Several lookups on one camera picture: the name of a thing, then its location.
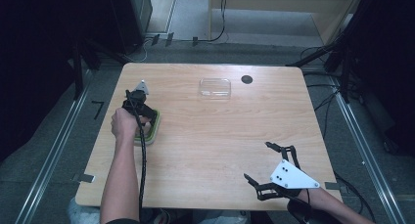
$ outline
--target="green object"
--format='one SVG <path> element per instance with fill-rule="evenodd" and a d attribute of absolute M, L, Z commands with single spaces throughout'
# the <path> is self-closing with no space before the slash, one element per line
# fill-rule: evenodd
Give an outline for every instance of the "green object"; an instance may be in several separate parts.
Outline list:
<path fill-rule="evenodd" d="M 157 135 L 157 131 L 159 129 L 159 124 L 160 124 L 160 112 L 157 110 L 154 110 L 156 112 L 156 122 L 154 125 L 152 125 L 152 127 L 150 128 L 150 131 L 148 132 L 145 141 L 146 141 L 146 145 L 151 145 L 154 143 L 155 139 L 156 139 L 156 135 Z M 135 142 L 138 144 L 141 144 L 141 137 L 140 135 L 136 135 L 135 136 Z"/>

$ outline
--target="hand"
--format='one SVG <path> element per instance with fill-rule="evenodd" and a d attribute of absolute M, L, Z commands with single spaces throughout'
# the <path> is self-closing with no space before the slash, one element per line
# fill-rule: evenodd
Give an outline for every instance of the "hand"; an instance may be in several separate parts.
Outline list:
<path fill-rule="evenodd" d="M 134 115 L 123 108 L 119 108 L 115 110 L 112 119 L 112 132 L 116 139 L 134 139 L 138 127 Z"/>

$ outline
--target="black curtain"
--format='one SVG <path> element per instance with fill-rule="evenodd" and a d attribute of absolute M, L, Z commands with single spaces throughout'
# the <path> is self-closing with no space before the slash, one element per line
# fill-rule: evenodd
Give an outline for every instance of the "black curtain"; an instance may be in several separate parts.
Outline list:
<path fill-rule="evenodd" d="M 415 156 L 415 0 L 366 0 L 354 16 L 351 69 L 393 119 L 385 137 Z"/>
<path fill-rule="evenodd" d="M 2 0 L 0 7 L 1 161 L 31 138 L 73 83 L 73 70 L 69 37 L 50 4 Z"/>

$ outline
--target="human arm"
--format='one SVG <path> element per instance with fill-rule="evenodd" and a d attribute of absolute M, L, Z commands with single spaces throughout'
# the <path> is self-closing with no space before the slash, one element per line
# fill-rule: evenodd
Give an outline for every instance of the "human arm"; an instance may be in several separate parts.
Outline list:
<path fill-rule="evenodd" d="M 369 224 L 372 221 L 353 211 L 322 188 L 308 189 L 311 207 L 326 211 L 343 224 Z M 307 190 L 301 190 L 298 198 L 308 202 Z"/>
<path fill-rule="evenodd" d="M 101 200 L 101 223 L 128 218 L 139 221 L 139 191 L 134 161 L 137 121 L 125 109 L 113 115 L 115 154 Z"/>

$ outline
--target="gray floor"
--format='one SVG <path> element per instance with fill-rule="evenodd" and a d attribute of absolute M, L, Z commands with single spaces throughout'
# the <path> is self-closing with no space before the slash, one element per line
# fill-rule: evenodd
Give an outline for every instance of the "gray floor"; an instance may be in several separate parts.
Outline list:
<path fill-rule="evenodd" d="M 211 38 L 222 30 L 219 9 L 212 10 Z M 208 39 L 208 0 L 176 0 L 168 32 L 174 39 Z M 225 10 L 225 35 L 217 42 L 321 46 L 322 41 L 310 13 Z"/>
<path fill-rule="evenodd" d="M 182 31 L 182 29 L 178 27 L 175 29 L 175 38 L 177 38 L 180 35 L 179 31 Z M 200 35 L 201 37 L 204 35 L 202 31 L 200 34 L 189 32 L 187 34 Z M 318 42 L 313 43 L 314 41 L 311 43 L 304 42 L 301 45 L 302 41 L 297 40 L 298 44 L 292 46 L 281 45 L 278 40 L 272 42 L 275 44 L 254 45 L 243 44 L 245 41 L 233 43 L 230 42 L 230 39 L 226 44 L 200 43 L 195 47 L 189 42 L 180 41 L 173 41 L 170 46 L 166 47 L 164 41 L 161 40 L 155 46 L 148 44 L 146 46 L 147 54 L 144 50 L 141 50 L 129 55 L 129 58 L 140 61 L 147 57 L 144 61 L 147 63 L 280 66 L 297 61 L 305 48 L 318 46 Z M 70 179 L 74 173 L 81 172 L 86 166 L 104 112 L 108 107 L 122 69 L 119 64 L 104 56 L 103 63 L 100 70 L 93 73 L 93 80 L 87 92 L 85 103 L 80 109 L 79 116 L 69 134 L 68 141 L 53 171 L 49 185 L 46 187 L 45 193 L 34 212 L 31 223 L 69 223 L 66 208 L 78 187 L 78 184 L 70 181 Z M 321 64 L 319 60 L 312 63 L 317 67 L 320 67 Z M 307 85 L 328 83 L 327 77 L 321 75 L 307 75 L 305 80 Z M 333 92 L 330 87 L 309 87 L 308 90 L 315 107 Z M 29 189 L 48 156 L 61 125 L 64 123 L 72 104 L 73 93 L 74 88 L 71 86 L 44 119 L 33 138 L 1 164 L 1 223 L 16 221 Z M 97 119 L 94 119 L 94 116 L 97 113 L 98 106 L 92 104 L 92 101 L 105 102 Z M 364 106 L 356 100 L 351 100 L 350 105 L 377 162 L 392 187 L 407 223 L 415 223 L 415 196 L 413 192 L 415 174 L 412 169 L 415 165 L 415 159 L 409 156 L 393 156 L 386 153 L 383 149 L 381 135 L 373 125 Z M 325 115 L 325 107 L 316 112 L 322 131 L 325 126 Z M 369 202 L 375 213 L 377 223 L 391 223 L 335 100 L 330 105 L 328 113 L 325 143 L 334 170 L 352 183 Z M 354 210 L 358 210 L 360 204 L 357 196 L 345 189 L 342 189 L 342 191 L 344 202 Z M 366 208 L 363 210 L 363 214 L 369 217 Z M 274 223 L 296 223 L 287 212 L 269 212 L 269 215 Z"/>

